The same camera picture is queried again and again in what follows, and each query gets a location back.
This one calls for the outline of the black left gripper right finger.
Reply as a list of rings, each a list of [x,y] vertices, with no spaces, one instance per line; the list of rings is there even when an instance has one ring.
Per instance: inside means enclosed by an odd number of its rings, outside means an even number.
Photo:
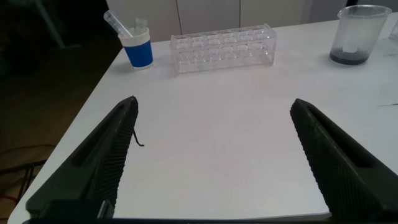
[[[311,103],[296,99],[290,117],[334,220],[397,220],[397,174]]]

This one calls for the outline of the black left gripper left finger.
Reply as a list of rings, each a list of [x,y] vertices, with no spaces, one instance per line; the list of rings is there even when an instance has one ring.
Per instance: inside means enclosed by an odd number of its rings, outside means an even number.
[[[28,199],[32,218],[111,218],[139,112],[120,101]]]

